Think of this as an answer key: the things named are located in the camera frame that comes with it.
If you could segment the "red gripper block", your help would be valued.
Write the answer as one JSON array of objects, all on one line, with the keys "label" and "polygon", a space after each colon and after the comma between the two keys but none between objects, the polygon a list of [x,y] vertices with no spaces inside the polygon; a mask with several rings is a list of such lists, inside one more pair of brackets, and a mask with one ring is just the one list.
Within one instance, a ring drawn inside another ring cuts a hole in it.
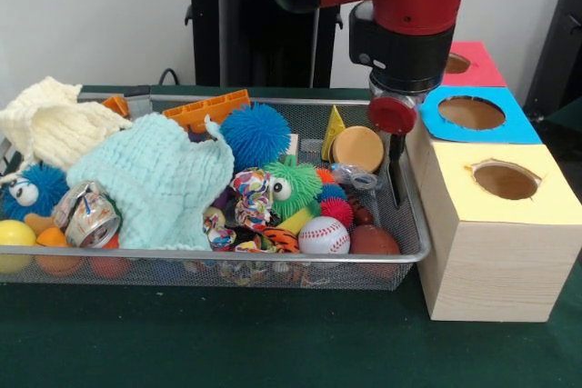
[{"label": "red gripper block", "polygon": [[405,135],[416,123],[416,105],[408,96],[380,96],[369,103],[367,117],[373,126],[391,134],[388,172],[391,179],[397,179],[399,159],[405,150]]}]

